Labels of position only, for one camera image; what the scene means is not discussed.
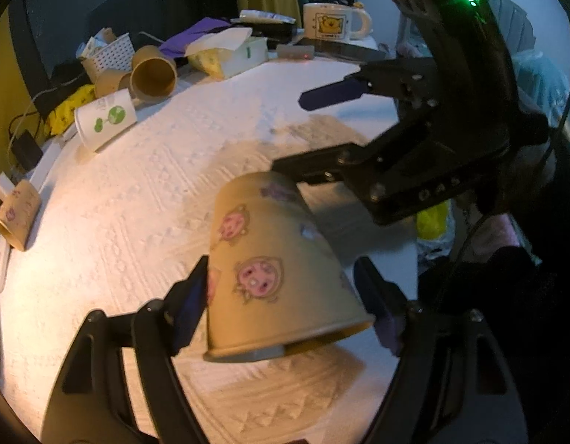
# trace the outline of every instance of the yellow wall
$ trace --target yellow wall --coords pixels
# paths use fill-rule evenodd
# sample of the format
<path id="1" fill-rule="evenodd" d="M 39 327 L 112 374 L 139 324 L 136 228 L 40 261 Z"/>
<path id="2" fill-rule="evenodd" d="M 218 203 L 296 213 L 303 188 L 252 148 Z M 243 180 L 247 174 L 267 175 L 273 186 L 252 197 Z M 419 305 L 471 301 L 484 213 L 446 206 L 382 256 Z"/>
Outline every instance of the yellow wall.
<path id="1" fill-rule="evenodd" d="M 0 18 L 0 173 L 9 174 L 10 169 L 6 158 L 9 140 L 7 126 L 12 118 L 24 113 L 28 103 L 30 103 L 30 96 L 20 74 L 11 44 L 9 16 L 6 10 Z M 36 115 L 29 117 L 20 128 L 28 128 L 34 135 L 36 118 Z"/>

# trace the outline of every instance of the textured tablecloth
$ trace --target textured tablecloth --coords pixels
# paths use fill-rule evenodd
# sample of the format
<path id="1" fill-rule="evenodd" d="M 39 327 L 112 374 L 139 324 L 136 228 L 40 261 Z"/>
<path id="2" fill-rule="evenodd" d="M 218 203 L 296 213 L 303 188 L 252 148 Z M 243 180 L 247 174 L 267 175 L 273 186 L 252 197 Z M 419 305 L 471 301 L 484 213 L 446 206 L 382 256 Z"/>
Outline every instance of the textured tablecloth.
<path id="1" fill-rule="evenodd" d="M 13 251 L 0 295 L 3 392 L 35 434 L 59 366 L 85 315 L 129 313 L 165 295 L 209 250 L 213 200 L 235 176 L 271 160 L 390 127 L 390 99 L 364 96 L 308 114 L 299 94 L 357 67 L 272 61 L 224 82 L 182 79 L 174 96 L 97 154 L 67 143 L 41 190 L 25 253 Z M 416 293 L 413 224 L 378 228 L 342 184 L 301 191 L 350 273 L 369 254 L 382 274 Z M 396 366 L 373 330 L 338 344 L 251 364 L 206 363 L 206 319 L 175 359 L 186 395 L 213 444 L 358 442 Z M 127 380 L 140 428 L 155 434 L 134 353 Z"/>

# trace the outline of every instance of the yellow plastic bag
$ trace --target yellow plastic bag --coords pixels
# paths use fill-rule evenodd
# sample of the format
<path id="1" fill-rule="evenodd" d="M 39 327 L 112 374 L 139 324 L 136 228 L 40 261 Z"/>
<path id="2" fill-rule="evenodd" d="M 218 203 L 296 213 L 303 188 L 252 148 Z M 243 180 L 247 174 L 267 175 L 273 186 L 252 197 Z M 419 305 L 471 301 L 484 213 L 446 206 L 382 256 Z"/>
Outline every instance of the yellow plastic bag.
<path id="1" fill-rule="evenodd" d="M 65 102 L 50 112 L 49 117 L 46 119 L 44 132 L 47 133 L 50 129 L 51 135 L 61 135 L 75 120 L 76 108 L 84 106 L 95 99 L 94 85 L 83 85 L 83 87 L 78 88 Z"/>
<path id="2" fill-rule="evenodd" d="M 442 202 L 435 207 L 423 210 L 416 215 L 416 231 L 419 238 L 435 240 L 447 231 L 447 214 L 449 213 L 448 202 Z"/>

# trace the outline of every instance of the white basket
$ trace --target white basket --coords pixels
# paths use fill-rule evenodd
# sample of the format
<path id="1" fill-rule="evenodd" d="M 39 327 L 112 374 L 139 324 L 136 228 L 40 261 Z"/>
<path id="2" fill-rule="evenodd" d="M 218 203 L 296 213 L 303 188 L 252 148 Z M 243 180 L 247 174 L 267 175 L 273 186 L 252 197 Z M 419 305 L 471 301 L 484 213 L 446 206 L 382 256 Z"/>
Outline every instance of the white basket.
<path id="1" fill-rule="evenodd" d="M 131 71 L 133 55 L 135 55 L 135 49 L 129 34 L 126 33 L 99 50 L 95 55 L 86 58 L 81 64 L 92 83 L 96 83 L 98 75 L 108 68 Z"/>

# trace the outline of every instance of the paper cup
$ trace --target paper cup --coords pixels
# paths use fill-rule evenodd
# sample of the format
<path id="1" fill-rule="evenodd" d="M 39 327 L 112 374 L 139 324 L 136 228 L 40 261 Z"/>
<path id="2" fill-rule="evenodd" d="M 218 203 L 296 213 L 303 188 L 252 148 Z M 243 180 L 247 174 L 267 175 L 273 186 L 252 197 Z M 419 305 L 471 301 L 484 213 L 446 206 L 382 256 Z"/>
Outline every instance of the paper cup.
<path id="1" fill-rule="evenodd" d="M 23 252 L 40 207 L 40 195 L 28 181 L 21 181 L 0 206 L 0 234 Z"/>
<path id="2" fill-rule="evenodd" d="M 207 286 L 211 361 L 304 352 L 370 327 L 296 185 L 253 173 L 218 194 Z"/>
<path id="3" fill-rule="evenodd" d="M 160 102 L 176 88 L 176 63 L 157 47 L 142 47 L 133 56 L 130 85 L 133 94 L 147 103 Z"/>
<path id="4" fill-rule="evenodd" d="M 92 151 L 136 121 L 135 107 L 126 88 L 76 108 L 77 133 L 86 148 Z"/>
<path id="5" fill-rule="evenodd" d="M 130 90 L 131 72 L 109 68 L 104 70 L 96 80 L 94 92 L 96 98 L 102 98 L 115 91 L 128 88 Z"/>

